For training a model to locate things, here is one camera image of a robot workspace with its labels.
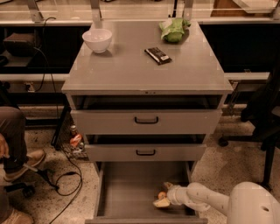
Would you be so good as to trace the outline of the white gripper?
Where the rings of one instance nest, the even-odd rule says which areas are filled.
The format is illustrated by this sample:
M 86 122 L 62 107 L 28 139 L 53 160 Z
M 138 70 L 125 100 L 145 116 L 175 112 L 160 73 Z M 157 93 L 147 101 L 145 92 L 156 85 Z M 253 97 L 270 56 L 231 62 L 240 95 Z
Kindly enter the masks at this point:
M 186 188 L 180 185 L 173 185 L 170 182 L 164 182 L 164 188 L 168 190 L 167 198 L 157 199 L 153 205 L 157 208 L 173 205 L 184 205 L 187 202 Z

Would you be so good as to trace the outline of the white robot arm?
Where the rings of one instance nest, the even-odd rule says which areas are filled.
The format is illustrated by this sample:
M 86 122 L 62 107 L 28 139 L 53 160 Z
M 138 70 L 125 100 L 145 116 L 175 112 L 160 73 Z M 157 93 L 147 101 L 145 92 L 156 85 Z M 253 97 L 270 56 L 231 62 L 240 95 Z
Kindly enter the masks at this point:
M 204 212 L 210 207 L 227 217 L 227 224 L 280 224 L 280 203 L 262 186 L 241 182 L 227 196 L 192 182 L 188 186 L 165 182 L 153 205 L 157 208 L 185 205 Z

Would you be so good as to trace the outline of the person's hand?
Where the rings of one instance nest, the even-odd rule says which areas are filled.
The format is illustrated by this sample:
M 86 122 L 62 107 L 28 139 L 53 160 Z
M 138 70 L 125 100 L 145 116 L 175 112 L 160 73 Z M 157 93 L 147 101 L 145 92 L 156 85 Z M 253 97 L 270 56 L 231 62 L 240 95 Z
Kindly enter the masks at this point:
M 9 145 L 7 144 L 4 136 L 0 134 L 0 158 L 9 158 Z

